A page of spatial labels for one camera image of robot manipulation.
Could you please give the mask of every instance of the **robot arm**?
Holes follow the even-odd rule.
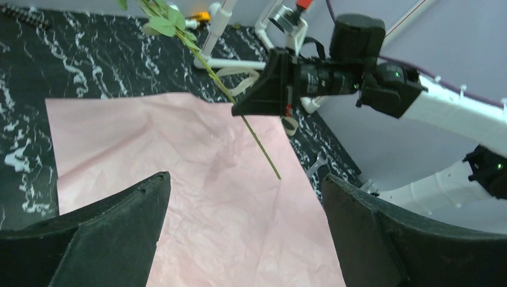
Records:
[[[330,59],[271,49],[261,78],[232,108],[233,116],[291,115],[300,97],[359,92],[358,107],[431,124],[507,157],[505,107],[464,97],[399,63],[377,63],[384,36],[381,20],[344,14],[337,17]]]

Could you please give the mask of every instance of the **yellow object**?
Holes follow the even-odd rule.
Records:
[[[194,19],[199,22],[209,22],[211,21],[211,16],[209,15],[208,12],[201,12],[197,13],[196,15],[188,17],[188,19]]]

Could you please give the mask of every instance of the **red part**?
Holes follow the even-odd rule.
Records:
[[[303,9],[308,9],[308,7],[310,6],[310,4],[313,2],[313,0],[298,0],[296,2],[296,5],[298,5],[299,7],[303,8]]]
[[[291,110],[292,110],[292,105],[287,105],[285,107],[285,116],[286,117],[291,117],[292,118]]]

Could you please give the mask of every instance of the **black padding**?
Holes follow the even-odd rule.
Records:
[[[0,231],[0,286],[144,287],[170,197],[169,173],[20,231]]]
[[[323,205],[348,287],[507,286],[507,236],[441,223],[329,175]]]

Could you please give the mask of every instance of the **white strap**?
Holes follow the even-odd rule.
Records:
[[[254,69],[243,68],[243,67],[226,67],[220,69],[216,75],[219,77],[223,76],[231,76],[238,74],[249,74],[250,76],[243,81],[241,81],[235,88],[230,88],[227,91],[223,91],[224,93],[229,92],[231,97],[236,97],[238,94],[243,93],[247,88],[252,87],[253,84],[260,77],[259,73]],[[218,84],[217,80],[213,79],[215,84],[222,90],[222,87]]]
[[[224,93],[229,92],[231,97],[236,97],[238,94],[245,92],[247,88],[252,87],[260,77],[260,74],[256,70],[243,67],[226,67],[216,72],[216,75],[218,77],[238,74],[249,74],[250,76],[241,81],[235,88],[228,88],[226,91],[223,90],[222,86],[218,83],[216,79],[213,79],[213,82]],[[299,123],[294,118],[291,117],[282,117],[282,124],[288,136],[295,135],[299,127]]]

